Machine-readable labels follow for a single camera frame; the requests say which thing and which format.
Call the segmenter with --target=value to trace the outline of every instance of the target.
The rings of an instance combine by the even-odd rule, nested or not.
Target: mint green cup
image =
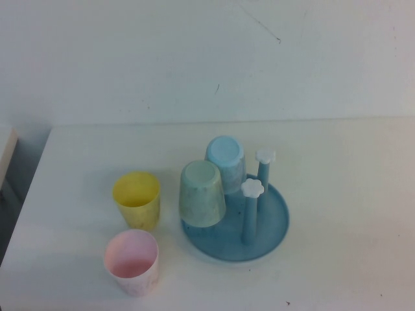
[[[179,212],[193,227],[210,227],[225,216],[226,205],[220,172],[209,161],[193,161],[180,176]]]

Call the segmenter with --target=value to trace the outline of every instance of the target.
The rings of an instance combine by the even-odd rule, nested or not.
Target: yellow cup
[[[160,218],[160,183],[148,172],[122,176],[112,196],[127,224],[134,229],[151,230]]]

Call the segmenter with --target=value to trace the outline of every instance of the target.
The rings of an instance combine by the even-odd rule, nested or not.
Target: white flower-shaped knob
[[[247,198],[258,198],[264,193],[264,187],[258,179],[248,178],[241,186],[244,196]]]
[[[275,161],[275,155],[275,150],[264,148],[255,153],[255,158],[262,164],[270,164]]]

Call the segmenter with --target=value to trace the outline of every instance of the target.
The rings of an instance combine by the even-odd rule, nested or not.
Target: pink cup
[[[126,293],[147,295],[158,280],[157,241],[144,230],[119,233],[107,245],[104,265]]]

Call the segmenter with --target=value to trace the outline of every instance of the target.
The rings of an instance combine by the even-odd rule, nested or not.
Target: white table
[[[179,174],[216,135],[238,137],[247,171],[270,146],[290,228],[253,262],[196,250],[178,216]],[[415,310],[415,119],[54,128],[0,269],[4,311]],[[142,299],[106,274],[127,229],[111,189],[131,170],[161,180],[160,283]]]

